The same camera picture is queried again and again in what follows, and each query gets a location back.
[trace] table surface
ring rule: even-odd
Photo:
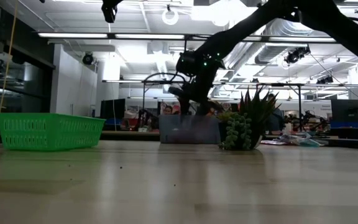
[[[358,150],[0,147],[0,223],[358,223]]]

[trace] green plastic basket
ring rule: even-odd
[[[105,120],[50,113],[0,113],[4,148],[62,151],[99,143]]]

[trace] potted succulent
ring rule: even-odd
[[[268,93],[262,99],[259,97],[262,89],[257,89],[253,99],[249,90],[246,96],[241,95],[238,113],[226,112],[220,114],[221,132],[220,147],[228,150],[252,150],[258,147],[265,132],[265,124],[276,109],[276,100],[267,100]]]

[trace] person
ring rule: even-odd
[[[274,99],[275,99],[274,94],[271,93],[268,95],[269,101],[273,101]],[[267,131],[269,131],[269,134],[280,134],[283,128],[284,128],[283,113],[280,109],[275,108],[273,113],[268,117]]]
[[[171,106],[165,106],[164,110],[162,111],[164,115],[171,115],[172,114],[172,107]]]

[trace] plant pot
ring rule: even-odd
[[[229,125],[227,123],[219,123],[219,132],[220,132],[220,135],[221,135],[221,142],[223,142],[226,137],[227,137],[227,131],[226,131],[226,128],[228,127]],[[258,131],[254,132],[254,130],[252,130],[252,134],[250,135],[250,138],[251,138],[251,144],[250,144],[250,150],[253,150],[253,149],[256,149],[261,140],[262,140],[262,135],[259,134]],[[232,147],[231,150],[233,151],[243,151],[242,149],[242,144],[243,144],[243,141],[241,139],[237,140],[235,142],[236,146]]]

